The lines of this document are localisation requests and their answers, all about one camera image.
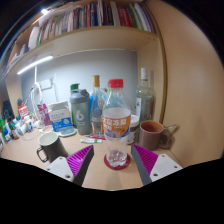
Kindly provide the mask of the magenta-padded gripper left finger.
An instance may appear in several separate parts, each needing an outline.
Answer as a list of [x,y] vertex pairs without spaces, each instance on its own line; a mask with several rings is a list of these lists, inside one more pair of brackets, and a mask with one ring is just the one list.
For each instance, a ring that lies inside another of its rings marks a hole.
[[46,171],[81,186],[93,156],[94,146],[90,145],[67,158],[58,157],[46,168]]

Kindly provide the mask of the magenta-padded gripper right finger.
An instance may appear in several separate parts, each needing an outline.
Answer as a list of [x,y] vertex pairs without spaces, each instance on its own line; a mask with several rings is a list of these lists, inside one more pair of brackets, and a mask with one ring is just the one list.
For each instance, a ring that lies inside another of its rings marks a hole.
[[182,169],[168,155],[157,155],[135,144],[131,146],[131,154],[137,165],[143,185],[148,185]]

